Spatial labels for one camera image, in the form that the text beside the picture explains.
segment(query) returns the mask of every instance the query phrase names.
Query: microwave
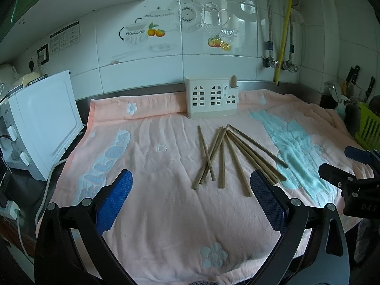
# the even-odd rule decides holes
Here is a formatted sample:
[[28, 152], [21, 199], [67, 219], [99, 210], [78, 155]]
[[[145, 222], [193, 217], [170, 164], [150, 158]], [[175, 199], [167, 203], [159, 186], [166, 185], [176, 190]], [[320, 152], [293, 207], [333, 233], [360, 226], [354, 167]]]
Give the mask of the microwave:
[[0, 103], [3, 159], [46, 181], [83, 128], [69, 71], [43, 76], [9, 91]]

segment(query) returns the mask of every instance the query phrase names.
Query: stainless steel edge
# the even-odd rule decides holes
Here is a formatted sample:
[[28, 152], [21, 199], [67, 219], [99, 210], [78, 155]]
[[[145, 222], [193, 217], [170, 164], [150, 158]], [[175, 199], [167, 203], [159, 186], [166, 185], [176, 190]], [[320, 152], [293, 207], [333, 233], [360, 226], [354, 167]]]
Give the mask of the stainless steel edge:
[[[238, 81], [237, 85], [240, 87], [241, 91], [265, 89], [279, 94], [293, 94], [307, 103], [313, 103], [317, 105], [321, 100], [321, 94], [318, 91], [315, 91], [299, 83], [284, 82], [280, 83], [279, 86], [275, 86], [272, 81]], [[140, 96], [183, 91], [185, 91], [185, 83], [170, 83], [167, 85], [145, 86], [142, 88], [133, 88], [92, 96], [90, 98], [78, 100], [76, 101], [76, 104], [83, 123], [87, 123], [87, 119], [90, 113], [91, 100], [102, 100], [105, 98], [114, 98], [119, 96]]]

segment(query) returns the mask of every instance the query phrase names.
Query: braided hose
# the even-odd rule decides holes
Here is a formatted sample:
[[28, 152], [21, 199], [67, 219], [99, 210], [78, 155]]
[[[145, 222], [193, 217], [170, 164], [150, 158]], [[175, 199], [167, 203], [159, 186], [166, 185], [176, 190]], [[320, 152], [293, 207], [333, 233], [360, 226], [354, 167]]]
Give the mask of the braided hose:
[[[271, 0], [266, 0], [266, 6], [267, 6], [267, 9], [268, 9], [269, 42], [272, 44], [272, 48], [273, 48]], [[273, 49], [269, 49], [269, 58], [273, 58]]]
[[291, 14], [290, 14], [290, 17], [289, 17], [289, 33], [290, 33], [290, 48], [289, 48], [289, 62], [291, 63], [291, 58], [292, 58], [292, 55], [293, 55], [293, 52], [292, 52], [292, 46], [294, 45], [293, 44], [293, 20], [291, 18]]

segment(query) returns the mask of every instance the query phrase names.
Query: chopstick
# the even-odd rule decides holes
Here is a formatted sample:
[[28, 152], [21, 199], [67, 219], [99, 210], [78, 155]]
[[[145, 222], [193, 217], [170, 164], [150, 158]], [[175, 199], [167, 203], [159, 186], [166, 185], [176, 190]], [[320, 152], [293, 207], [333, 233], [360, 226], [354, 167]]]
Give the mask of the chopstick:
[[198, 131], [199, 131], [199, 135], [201, 137], [201, 142], [202, 142], [202, 145], [203, 145], [204, 152], [206, 154], [207, 164], [208, 164], [208, 167], [210, 168], [211, 179], [213, 181], [215, 181], [216, 179], [215, 179], [214, 170], [213, 170], [212, 165], [211, 165], [211, 160], [210, 160], [209, 152], [207, 151], [207, 145], [206, 145], [206, 142], [204, 140], [202, 129], [201, 129], [200, 125], [198, 126]]
[[220, 156], [222, 158], [221, 168], [222, 168], [222, 184], [220, 188], [226, 188], [226, 170], [225, 170], [225, 161], [224, 161], [224, 140], [222, 140], [222, 144], [220, 145], [221, 153]]
[[257, 159], [254, 159], [249, 152], [244, 148], [244, 146], [236, 139], [233, 137], [232, 132], [227, 132], [227, 136], [231, 138], [231, 140], [235, 143], [235, 145], [239, 148], [239, 150], [244, 154], [244, 156], [251, 162], [252, 166], [256, 169], [261, 170], [261, 172], [264, 174], [265, 178], [268, 179], [268, 181], [272, 184], [275, 185], [277, 183], [277, 178], [271, 173], [271, 171], [265, 167], [260, 165], [258, 163]]
[[265, 158], [258, 154], [254, 149], [252, 149], [252, 147], [250, 147], [246, 142], [237, 137], [234, 133], [232, 133], [231, 131], [229, 131], [229, 133], [242, 145], [242, 148], [244, 148], [250, 154], [250, 156], [256, 160], [258, 164], [260, 164], [264, 169], [266, 168], [267, 170], [269, 170], [269, 172], [274, 174], [274, 180], [276, 182], [277, 178], [280, 179], [280, 181], [286, 181], [286, 177], [283, 176], [275, 167], [273, 167], [271, 163], [269, 163]]
[[229, 151], [230, 151], [231, 156], [232, 156], [232, 160], [235, 163], [236, 171], [237, 171], [238, 175], [240, 176], [241, 182], [243, 183], [244, 195], [247, 197], [250, 197], [250, 196], [252, 196], [252, 192], [251, 192], [250, 186], [246, 180], [246, 177], [244, 176], [243, 168], [241, 167], [241, 165], [239, 163], [238, 157], [236, 156], [236, 153], [235, 153], [235, 151], [231, 145], [231, 142], [228, 139], [228, 136], [225, 136], [225, 138], [226, 138], [227, 146], [228, 146]]
[[[215, 156], [216, 156], [216, 153], [217, 153], [218, 150], [219, 150], [220, 144], [222, 143], [223, 138], [225, 137], [225, 134], [226, 134], [226, 132], [227, 132], [227, 127], [222, 128], [222, 129], [223, 129], [223, 133], [220, 132], [219, 137], [218, 137], [218, 140], [217, 140], [217, 142], [216, 142], [216, 145], [215, 145], [215, 147], [214, 147], [214, 149], [213, 149], [213, 151], [212, 151], [212, 153], [211, 153], [211, 156], [210, 156], [210, 160], [211, 160], [211, 161], [214, 160], [214, 158], [215, 158]], [[206, 166], [206, 169], [205, 169], [205, 171], [204, 171], [204, 173], [203, 173], [203, 175], [202, 175], [202, 178], [201, 178], [201, 183], [202, 183], [202, 181], [206, 178], [208, 169], [209, 169], [208, 166]]]
[[265, 147], [263, 147], [262, 145], [260, 145], [258, 142], [254, 141], [251, 137], [249, 137], [248, 135], [244, 134], [242, 131], [238, 130], [236, 127], [234, 127], [234, 126], [232, 126], [230, 124], [228, 126], [230, 126], [233, 130], [235, 130], [237, 133], [239, 133], [246, 140], [248, 140], [251, 143], [253, 143], [256, 147], [262, 149], [266, 154], [268, 154], [271, 158], [273, 158], [273, 160], [275, 160], [277, 163], [280, 163], [285, 168], [288, 168], [288, 165], [283, 160], [279, 159], [272, 152], [270, 152], [269, 150], [267, 150]]
[[[216, 132], [216, 135], [214, 136], [214, 142], [212, 143], [211, 148], [210, 148], [211, 155], [212, 155], [212, 152], [214, 151], [215, 145], [218, 142], [220, 134], [222, 133], [222, 131], [223, 131], [223, 128], [219, 128], [218, 131]], [[204, 175], [204, 172], [205, 172], [206, 168], [208, 168], [207, 162], [201, 168], [201, 171], [198, 174], [197, 180], [195, 180], [194, 183], [193, 183], [193, 185], [192, 185], [192, 188], [194, 190], [197, 189], [197, 187], [198, 187], [199, 184], [202, 184], [202, 181], [203, 181], [202, 178], [203, 178], [203, 175]]]

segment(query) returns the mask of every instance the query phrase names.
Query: power outlet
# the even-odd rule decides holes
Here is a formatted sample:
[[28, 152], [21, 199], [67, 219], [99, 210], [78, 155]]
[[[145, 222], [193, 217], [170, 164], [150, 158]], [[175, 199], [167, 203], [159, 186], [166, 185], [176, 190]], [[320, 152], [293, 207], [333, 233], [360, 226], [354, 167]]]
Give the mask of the power outlet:
[[49, 45], [46, 44], [37, 50], [37, 63], [43, 65], [49, 61]]

